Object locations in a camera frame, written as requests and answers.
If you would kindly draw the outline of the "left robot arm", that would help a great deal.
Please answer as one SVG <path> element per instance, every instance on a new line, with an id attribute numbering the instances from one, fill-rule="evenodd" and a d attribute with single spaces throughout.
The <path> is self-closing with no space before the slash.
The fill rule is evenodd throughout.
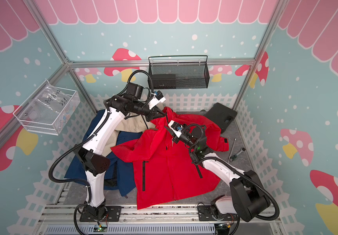
<path id="1" fill-rule="evenodd" d="M 67 155 L 74 152 L 82 163 L 86 179 L 78 179 L 83 182 L 87 188 L 86 202 L 76 207 L 75 213 L 85 214 L 93 221 L 101 222 L 108 216 L 108 210 L 105 205 L 104 176 L 110 166 L 110 160 L 102 155 L 104 147 L 116 127 L 122 120 L 132 117 L 132 114 L 144 116 L 146 121 L 165 117 L 157 104 L 164 102 L 165 98 L 160 91 L 154 91 L 153 81 L 150 75 L 147 76 L 148 95 L 146 101 L 141 101 L 141 95 L 144 88 L 141 85 L 132 83 L 132 78 L 137 73 L 148 75 L 144 70 L 134 71 L 127 80 L 123 90 L 113 97 L 105 100 L 105 112 L 93 132 L 81 143 L 75 145 L 58 159 L 54 161 L 49 169 L 48 177 L 55 183 L 68 183 L 72 179 L 57 179 L 54 176 L 56 166 Z"/>

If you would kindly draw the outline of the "red jacket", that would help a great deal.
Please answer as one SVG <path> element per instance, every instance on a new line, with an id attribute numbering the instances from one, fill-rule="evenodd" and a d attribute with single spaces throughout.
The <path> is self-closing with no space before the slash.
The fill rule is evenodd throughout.
<path id="1" fill-rule="evenodd" d="M 220 178 L 203 167 L 195 166 L 184 143 L 174 143 L 166 127 L 173 120 L 180 124 L 206 126 L 206 144 L 213 150 L 227 152 L 229 142 L 221 129 L 201 115 L 175 113 L 163 109 L 167 117 L 152 120 L 154 130 L 145 131 L 139 139 L 112 147 L 122 161 L 133 164 L 137 188 L 137 208 L 186 199 L 213 191 Z"/>

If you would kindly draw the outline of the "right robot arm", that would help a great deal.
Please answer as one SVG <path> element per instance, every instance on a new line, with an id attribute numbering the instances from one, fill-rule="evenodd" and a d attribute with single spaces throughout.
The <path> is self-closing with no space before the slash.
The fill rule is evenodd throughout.
<path id="1" fill-rule="evenodd" d="M 190 159 L 197 168 L 214 173 L 228 184 L 230 196 L 222 195 L 209 206 L 199 206 L 201 218 L 212 217 L 224 220 L 227 216 L 245 222 L 257 218 L 274 221 L 280 215 L 280 208 L 274 197 L 264 188 L 258 174 L 243 171 L 220 158 L 207 144 L 206 127 L 198 124 L 181 125 L 171 121 L 166 129 L 174 143 L 182 142 L 188 149 Z"/>

